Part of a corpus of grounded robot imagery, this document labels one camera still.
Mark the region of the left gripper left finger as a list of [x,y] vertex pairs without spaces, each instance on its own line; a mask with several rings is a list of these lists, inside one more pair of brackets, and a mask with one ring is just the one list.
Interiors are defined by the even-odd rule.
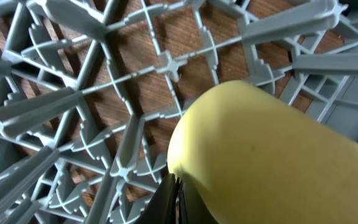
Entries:
[[175,175],[166,175],[135,224],[176,224],[178,189]]

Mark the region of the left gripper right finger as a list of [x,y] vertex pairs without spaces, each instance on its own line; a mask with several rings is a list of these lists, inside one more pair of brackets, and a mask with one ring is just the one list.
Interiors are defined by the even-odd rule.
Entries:
[[181,182],[178,196],[180,224],[218,224],[191,182]]

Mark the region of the yellow cup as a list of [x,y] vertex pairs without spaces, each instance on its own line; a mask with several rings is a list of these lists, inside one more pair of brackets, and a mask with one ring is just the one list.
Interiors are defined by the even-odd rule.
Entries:
[[219,223],[358,223],[358,143],[247,82],[188,108],[167,163]]

